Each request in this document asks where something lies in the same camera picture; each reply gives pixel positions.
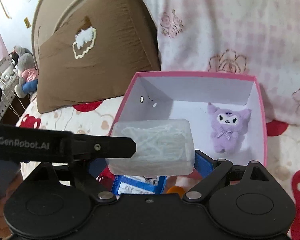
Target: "pillow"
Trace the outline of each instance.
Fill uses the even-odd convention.
[[[144,0],[162,71],[255,75],[266,117],[300,125],[300,0]]]
[[[122,96],[135,72],[160,70],[147,19],[142,0],[88,0],[77,9],[40,47],[39,113]]]

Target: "purple plush toy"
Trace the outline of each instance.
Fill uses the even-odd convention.
[[[244,121],[250,117],[251,110],[247,108],[235,112],[208,103],[208,113],[211,116],[211,126],[214,130],[211,133],[214,150],[218,153],[233,152]]]

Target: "blue packet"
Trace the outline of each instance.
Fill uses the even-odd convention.
[[[166,185],[167,177],[145,178],[140,176],[115,176],[111,192],[120,194],[161,194]]]

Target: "pink box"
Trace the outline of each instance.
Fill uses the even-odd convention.
[[[208,102],[234,111],[251,109],[247,132],[235,153],[214,151]],[[257,160],[266,165],[266,122],[260,87],[254,76],[182,71],[136,73],[113,125],[118,121],[165,119],[188,120],[194,148],[213,159],[225,158],[235,165]]]

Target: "bed sheet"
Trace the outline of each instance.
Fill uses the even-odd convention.
[[[38,113],[35,99],[17,126],[106,136],[122,98],[69,106],[45,114]],[[267,132],[267,169],[296,203],[297,216],[289,234],[293,240],[300,240],[300,126],[271,121],[267,123]],[[26,177],[37,165],[36,162],[23,164],[23,176]],[[199,181],[193,176],[171,177],[167,188],[177,185],[188,190]]]

